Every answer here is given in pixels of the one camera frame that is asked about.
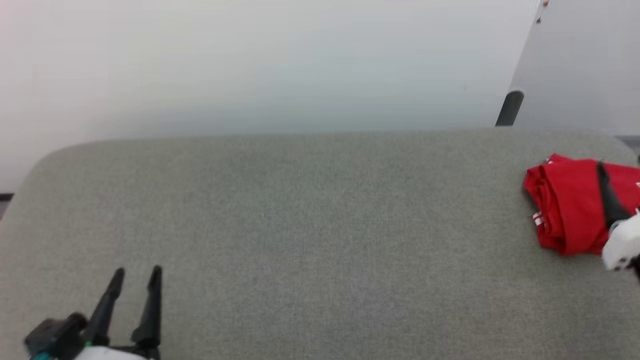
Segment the folded red shirt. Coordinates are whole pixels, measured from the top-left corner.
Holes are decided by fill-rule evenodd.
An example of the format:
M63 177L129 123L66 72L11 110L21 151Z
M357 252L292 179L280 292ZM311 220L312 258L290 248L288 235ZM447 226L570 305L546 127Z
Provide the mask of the folded red shirt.
M560 255L602 254L609 239L595 160L573 160L553 154L546 164L530 168L524 188L538 205L536 222L542 247ZM631 214L640 206L640 168L605 164L610 184Z

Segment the white panel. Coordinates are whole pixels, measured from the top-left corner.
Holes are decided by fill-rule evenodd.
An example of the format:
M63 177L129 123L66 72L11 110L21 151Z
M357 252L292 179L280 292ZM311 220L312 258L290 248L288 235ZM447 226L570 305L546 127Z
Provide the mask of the white panel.
M516 127L640 136L640 2L551 0L513 78Z
M107 138L495 124L540 0L0 0L0 192Z

